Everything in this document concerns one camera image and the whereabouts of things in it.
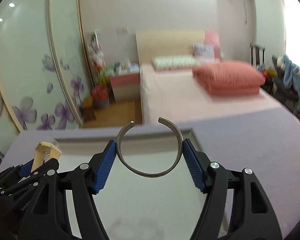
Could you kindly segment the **cream yellow wristwatch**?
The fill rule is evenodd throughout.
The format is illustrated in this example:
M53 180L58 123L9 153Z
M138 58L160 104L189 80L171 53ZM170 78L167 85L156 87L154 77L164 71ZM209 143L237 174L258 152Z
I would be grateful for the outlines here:
M61 150L58 147L56 147L54 144L50 142L41 141L35 149L35 155L34 155L31 172L33 172L34 170L36 170L37 168L43 165L46 156L48 156L48 160L52 158L58 160L61 157L61 155L62 155Z

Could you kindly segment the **silver cuff bangle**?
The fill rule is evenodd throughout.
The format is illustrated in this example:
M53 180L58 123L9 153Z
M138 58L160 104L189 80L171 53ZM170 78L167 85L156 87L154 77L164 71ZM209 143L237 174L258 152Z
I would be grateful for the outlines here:
M131 121L119 131L116 152L121 163L138 176L159 178L169 174L179 163L183 151L183 135L170 120L160 117L158 123L170 133L138 135L136 139L125 135L135 126Z

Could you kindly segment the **lilac tablecloth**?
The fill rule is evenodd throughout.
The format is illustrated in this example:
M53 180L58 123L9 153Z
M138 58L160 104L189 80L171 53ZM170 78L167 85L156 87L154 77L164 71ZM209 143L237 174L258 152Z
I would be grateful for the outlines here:
M227 169L250 168L262 184L283 237L300 220L300 122L283 107L178 124L184 137ZM40 141L62 151L60 171L73 170L104 150L119 128L26 131L5 155L0 170L28 162ZM124 138L170 133L161 124L135 126ZM94 197L110 239L189 239L205 195L181 160L168 175L143 178L114 161L104 189Z

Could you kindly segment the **red waste bin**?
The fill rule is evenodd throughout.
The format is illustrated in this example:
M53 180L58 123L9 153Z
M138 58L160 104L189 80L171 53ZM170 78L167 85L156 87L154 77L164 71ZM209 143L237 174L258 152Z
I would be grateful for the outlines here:
M106 85L96 86L92 94L97 108L106 108L109 106L109 93Z

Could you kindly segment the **sliding wardrobe with flower print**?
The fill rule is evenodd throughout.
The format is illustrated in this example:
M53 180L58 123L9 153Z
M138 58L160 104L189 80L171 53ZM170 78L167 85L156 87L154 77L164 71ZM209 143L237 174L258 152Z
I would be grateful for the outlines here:
M22 131L82 127L90 89L79 0L0 0L0 164Z

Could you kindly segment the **pink white nightstand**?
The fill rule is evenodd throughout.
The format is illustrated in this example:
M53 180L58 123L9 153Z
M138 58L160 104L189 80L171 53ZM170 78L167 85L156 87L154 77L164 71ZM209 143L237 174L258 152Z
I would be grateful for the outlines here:
M116 102L140 98L139 73L117 75L110 78L110 84Z

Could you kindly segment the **plush toy display column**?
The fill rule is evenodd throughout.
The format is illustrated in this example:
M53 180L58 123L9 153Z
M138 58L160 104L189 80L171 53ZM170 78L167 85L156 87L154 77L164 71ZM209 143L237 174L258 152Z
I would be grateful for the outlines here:
M104 84L106 78L106 63L96 31L90 36L88 54L95 84L97 86Z

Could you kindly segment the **blue plush clothing pile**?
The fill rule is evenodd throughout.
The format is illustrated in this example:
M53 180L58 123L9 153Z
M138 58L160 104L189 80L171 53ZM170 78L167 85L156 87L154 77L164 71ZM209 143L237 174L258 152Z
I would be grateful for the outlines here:
M273 55L272 62L277 71L277 77L274 78L274 98L283 105L287 100L291 101L294 104L293 114L300 116L300 67L286 54L279 57Z

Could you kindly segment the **coral folded duvet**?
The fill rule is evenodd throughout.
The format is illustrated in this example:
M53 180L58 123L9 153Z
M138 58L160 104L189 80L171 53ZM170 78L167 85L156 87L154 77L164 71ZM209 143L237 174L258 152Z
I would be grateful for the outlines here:
M193 68L194 79L210 94L258 94L264 75L244 61L204 63Z

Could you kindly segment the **bed with pink sheet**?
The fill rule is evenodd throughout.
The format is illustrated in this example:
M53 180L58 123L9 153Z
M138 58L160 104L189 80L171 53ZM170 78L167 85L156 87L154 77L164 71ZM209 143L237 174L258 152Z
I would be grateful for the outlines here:
M147 30L136 33L140 63L142 120L155 124L162 117L185 122L279 108L280 103L260 87L258 94L219 95L207 92L193 77L193 68L204 63L223 62L219 36L205 30ZM215 46L215 57L195 57L194 43ZM159 56L191 55L193 68L155 70L152 60Z

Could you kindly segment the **black wooden chair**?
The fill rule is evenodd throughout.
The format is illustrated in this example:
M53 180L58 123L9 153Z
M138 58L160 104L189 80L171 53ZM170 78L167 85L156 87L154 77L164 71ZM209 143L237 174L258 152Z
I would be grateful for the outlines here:
M250 44L251 64L254 67L264 64L265 48L257 44Z

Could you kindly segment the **white floral pillow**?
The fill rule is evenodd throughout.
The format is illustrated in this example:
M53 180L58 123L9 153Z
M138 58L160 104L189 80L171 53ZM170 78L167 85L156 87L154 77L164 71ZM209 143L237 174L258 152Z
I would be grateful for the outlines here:
M155 70L175 70L193 68L198 65L191 55L159 56L152 60Z

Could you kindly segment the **small patterned cushion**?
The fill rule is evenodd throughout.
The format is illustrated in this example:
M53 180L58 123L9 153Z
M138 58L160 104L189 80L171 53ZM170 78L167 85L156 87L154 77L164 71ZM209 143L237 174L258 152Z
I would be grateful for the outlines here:
M194 43L193 52L195 57L215 57L215 46L204 43Z

